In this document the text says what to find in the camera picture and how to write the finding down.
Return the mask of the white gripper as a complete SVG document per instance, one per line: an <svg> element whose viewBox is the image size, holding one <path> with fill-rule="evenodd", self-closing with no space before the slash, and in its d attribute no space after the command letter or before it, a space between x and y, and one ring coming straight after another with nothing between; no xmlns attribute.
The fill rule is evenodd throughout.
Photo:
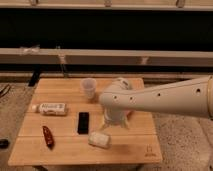
<svg viewBox="0 0 213 171"><path fill-rule="evenodd" d="M128 129L128 116L130 112L125 110L116 110L116 109L103 109L103 119L101 130L104 130L110 126L121 126L122 128Z"/></svg>

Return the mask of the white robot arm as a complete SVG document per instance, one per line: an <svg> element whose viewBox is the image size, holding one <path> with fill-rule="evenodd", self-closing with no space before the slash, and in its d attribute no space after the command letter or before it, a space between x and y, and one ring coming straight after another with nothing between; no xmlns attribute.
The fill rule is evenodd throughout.
<svg viewBox="0 0 213 171"><path fill-rule="evenodd" d="M115 79L99 95L103 126L127 126L126 111L159 112L213 120L213 76L134 90L125 78Z"/></svg>

